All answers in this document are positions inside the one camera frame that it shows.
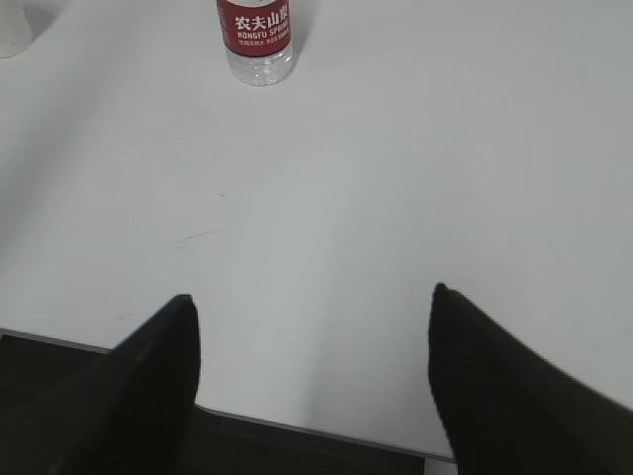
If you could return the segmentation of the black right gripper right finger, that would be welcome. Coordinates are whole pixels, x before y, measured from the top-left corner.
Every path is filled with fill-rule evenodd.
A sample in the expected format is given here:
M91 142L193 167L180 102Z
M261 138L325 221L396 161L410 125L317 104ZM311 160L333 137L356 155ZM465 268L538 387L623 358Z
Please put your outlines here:
M629 474L632 413L436 285L427 375L461 474Z

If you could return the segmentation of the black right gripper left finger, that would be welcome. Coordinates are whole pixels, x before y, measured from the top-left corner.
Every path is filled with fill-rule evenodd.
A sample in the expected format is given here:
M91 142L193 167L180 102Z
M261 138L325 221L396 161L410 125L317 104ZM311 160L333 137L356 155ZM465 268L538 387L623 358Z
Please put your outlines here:
M172 474L201 371L189 295L1 418L4 474Z

